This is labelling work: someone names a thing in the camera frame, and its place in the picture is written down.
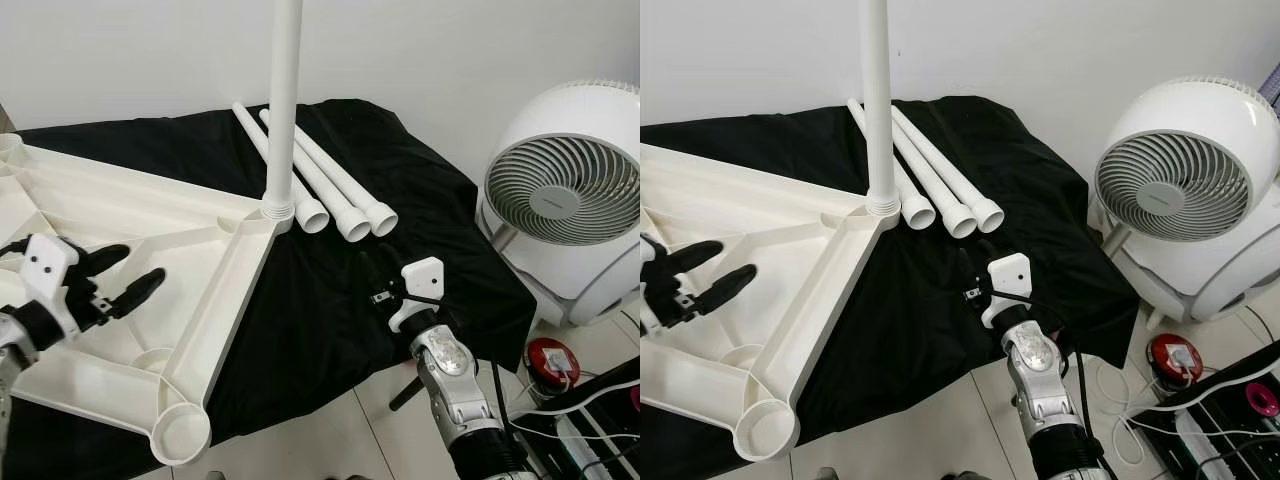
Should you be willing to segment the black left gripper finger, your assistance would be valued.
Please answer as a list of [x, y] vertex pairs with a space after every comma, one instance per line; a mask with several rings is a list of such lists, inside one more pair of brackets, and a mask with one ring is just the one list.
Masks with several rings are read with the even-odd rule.
[[714, 280], [700, 294], [700, 314], [714, 312], [728, 303], [755, 279], [756, 274], [756, 265], [746, 264]]
[[128, 316], [145, 303], [165, 279], [166, 270], [164, 268], [155, 268], [137, 278], [120, 294], [108, 301], [110, 303], [108, 316], [110, 319]]
[[723, 251], [724, 244], [719, 241], [699, 241], [681, 250], [671, 251], [666, 257], [666, 271], [669, 275], [690, 273]]
[[83, 257], [83, 274], [86, 276], [97, 276], [127, 259], [131, 247], [128, 244], [109, 244], [90, 252]]

